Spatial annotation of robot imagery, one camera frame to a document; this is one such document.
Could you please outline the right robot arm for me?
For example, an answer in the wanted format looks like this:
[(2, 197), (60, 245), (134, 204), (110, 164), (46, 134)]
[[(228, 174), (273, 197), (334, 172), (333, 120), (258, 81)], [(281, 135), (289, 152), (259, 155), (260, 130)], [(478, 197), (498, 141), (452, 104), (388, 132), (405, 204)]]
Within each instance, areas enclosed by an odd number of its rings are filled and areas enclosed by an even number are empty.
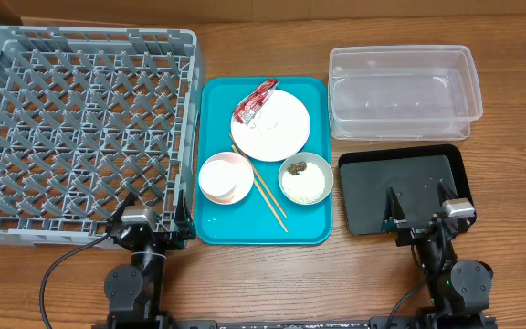
[[(485, 262), (459, 260), (452, 240), (468, 232), (476, 210), (469, 199), (459, 197), (444, 181), (437, 183), (440, 210), (425, 225), (411, 225), (396, 192), (387, 188), (382, 231), (395, 233), (398, 247), (409, 246), (424, 279), (406, 293), (384, 322), (385, 328), (496, 328), (489, 309), (493, 270)], [(433, 305), (417, 310), (411, 318), (397, 312), (422, 288), (428, 288)]]

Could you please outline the pink bowl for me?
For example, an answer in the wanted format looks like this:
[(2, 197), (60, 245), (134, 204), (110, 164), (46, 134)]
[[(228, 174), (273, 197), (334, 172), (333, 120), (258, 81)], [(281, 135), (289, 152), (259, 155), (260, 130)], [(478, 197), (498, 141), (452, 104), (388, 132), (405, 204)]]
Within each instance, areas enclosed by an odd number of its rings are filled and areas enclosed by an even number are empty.
[(237, 179), (237, 186), (235, 189), (235, 194), (227, 202), (219, 203), (219, 202), (216, 202), (215, 200), (208, 198), (207, 196), (206, 198), (219, 205), (232, 205), (232, 204), (235, 204), (241, 201), (243, 198), (245, 198), (248, 195), (248, 193), (250, 192), (253, 186), (253, 182), (254, 182), (254, 173), (253, 173), (253, 170), (251, 169), (250, 163), (240, 154), (236, 154), (234, 152), (222, 152), (222, 153), (212, 155), (210, 158), (208, 158), (203, 163), (203, 165), (207, 162), (214, 161), (214, 160), (225, 160), (225, 161), (230, 162), (234, 166), (234, 173)]

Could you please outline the red snack wrapper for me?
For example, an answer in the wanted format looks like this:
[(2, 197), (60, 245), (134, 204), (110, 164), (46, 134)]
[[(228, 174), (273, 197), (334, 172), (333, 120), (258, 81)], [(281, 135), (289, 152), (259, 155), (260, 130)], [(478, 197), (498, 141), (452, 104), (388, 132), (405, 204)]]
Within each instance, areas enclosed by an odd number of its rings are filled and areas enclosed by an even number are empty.
[(268, 78), (259, 84), (236, 106), (233, 118), (241, 124), (249, 125), (278, 85), (279, 80), (275, 78)]

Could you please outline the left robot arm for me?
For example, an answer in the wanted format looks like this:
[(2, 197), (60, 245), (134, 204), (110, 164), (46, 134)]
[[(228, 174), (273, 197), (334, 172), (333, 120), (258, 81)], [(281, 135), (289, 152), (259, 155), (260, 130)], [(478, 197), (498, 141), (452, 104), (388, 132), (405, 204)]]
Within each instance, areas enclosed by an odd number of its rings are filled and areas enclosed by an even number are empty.
[(184, 192), (178, 195), (174, 230), (169, 233), (157, 230), (156, 213), (147, 206), (136, 207), (136, 199), (130, 192), (108, 223), (109, 238), (131, 253), (131, 261), (113, 268), (105, 279), (109, 314), (104, 326), (173, 329), (173, 316), (160, 308), (166, 253), (182, 250), (187, 240), (195, 239), (195, 225)]

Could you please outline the pile of white rice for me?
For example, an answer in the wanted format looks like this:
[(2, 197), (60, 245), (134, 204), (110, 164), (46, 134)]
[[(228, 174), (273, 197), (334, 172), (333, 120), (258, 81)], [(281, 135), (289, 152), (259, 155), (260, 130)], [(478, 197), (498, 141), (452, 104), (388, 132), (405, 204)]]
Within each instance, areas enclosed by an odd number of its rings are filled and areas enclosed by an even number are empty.
[(326, 178), (314, 163), (306, 162), (307, 169), (298, 175), (287, 170), (281, 177), (283, 192), (292, 201), (299, 204), (313, 204), (323, 195)]

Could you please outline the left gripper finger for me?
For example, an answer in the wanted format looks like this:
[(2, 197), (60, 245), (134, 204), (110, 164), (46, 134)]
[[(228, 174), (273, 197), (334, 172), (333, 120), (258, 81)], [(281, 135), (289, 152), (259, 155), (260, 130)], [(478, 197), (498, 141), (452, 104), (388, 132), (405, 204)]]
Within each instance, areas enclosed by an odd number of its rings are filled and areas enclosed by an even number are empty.
[(119, 207), (117, 208), (117, 218), (121, 218), (123, 212), (125, 209), (131, 205), (133, 205), (136, 201), (136, 194), (133, 192), (130, 192), (125, 199), (121, 202)]
[(184, 190), (180, 190), (178, 194), (174, 223), (180, 239), (195, 239), (195, 223), (192, 220), (190, 207), (186, 203)]

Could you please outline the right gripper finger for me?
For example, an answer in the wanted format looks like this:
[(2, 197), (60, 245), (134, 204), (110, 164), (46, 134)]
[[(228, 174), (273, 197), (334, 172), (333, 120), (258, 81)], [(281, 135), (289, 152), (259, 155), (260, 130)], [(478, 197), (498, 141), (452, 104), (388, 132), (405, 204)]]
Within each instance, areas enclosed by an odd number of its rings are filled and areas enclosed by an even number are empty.
[(454, 200), (458, 198), (456, 192), (443, 180), (437, 182), (437, 193), (440, 201)]
[(397, 231), (400, 224), (404, 223), (404, 211), (398, 201), (396, 192), (391, 186), (387, 187), (385, 194), (385, 208), (381, 225), (382, 232)]

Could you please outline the brown food chunk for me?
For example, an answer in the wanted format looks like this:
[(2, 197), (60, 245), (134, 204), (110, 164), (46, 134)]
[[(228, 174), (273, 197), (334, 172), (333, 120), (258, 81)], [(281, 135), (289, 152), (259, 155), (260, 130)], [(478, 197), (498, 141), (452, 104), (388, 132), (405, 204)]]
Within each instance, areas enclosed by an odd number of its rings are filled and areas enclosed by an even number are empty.
[(291, 164), (287, 168), (287, 171), (291, 175), (298, 175), (300, 172), (305, 171), (306, 169), (307, 169), (307, 163), (306, 162), (297, 162), (297, 163)]

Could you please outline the white paper cup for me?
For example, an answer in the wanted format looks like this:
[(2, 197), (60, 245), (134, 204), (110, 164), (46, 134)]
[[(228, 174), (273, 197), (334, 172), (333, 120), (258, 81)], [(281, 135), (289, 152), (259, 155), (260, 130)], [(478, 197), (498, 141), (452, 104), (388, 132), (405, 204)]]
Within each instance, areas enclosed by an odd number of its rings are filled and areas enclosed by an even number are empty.
[(208, 198), (219, 203), (227, 202), (235, 194), (237, 186), (234, 166), (225, 160), (207, 162), (201, 168), (198, 183)]

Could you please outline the grey-green bowl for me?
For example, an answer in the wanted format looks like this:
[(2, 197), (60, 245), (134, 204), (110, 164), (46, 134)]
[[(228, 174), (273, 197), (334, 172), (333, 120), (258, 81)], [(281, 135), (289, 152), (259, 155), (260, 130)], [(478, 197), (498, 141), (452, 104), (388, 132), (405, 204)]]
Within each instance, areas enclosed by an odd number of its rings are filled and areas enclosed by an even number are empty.
[(290, 201), (304, 206), (323, 201), (333, 188), (331, 165), (320, 155), (300, 152), (279, 169), (279, 188)]

